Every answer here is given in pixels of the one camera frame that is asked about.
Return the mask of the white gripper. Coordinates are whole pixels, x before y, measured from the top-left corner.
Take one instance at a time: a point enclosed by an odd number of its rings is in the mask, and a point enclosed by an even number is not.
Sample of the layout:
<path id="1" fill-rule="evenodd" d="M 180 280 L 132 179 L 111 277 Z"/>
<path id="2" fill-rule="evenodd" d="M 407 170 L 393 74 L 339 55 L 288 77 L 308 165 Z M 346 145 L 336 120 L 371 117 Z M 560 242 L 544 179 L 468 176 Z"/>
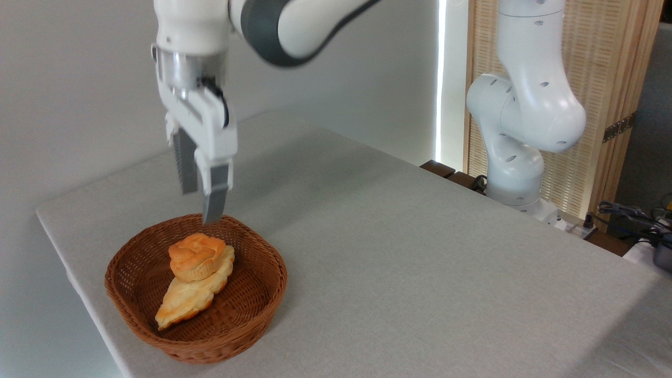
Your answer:
<path id="1" fill-rule="evenodd" d="M 182 194 L 203 194 L 203 223 L 221 220 L 233 186 L 237 125 L 223 84 L 227 53 L 188 55 L 153 45 L 166 138 L 173 148 Z"/>

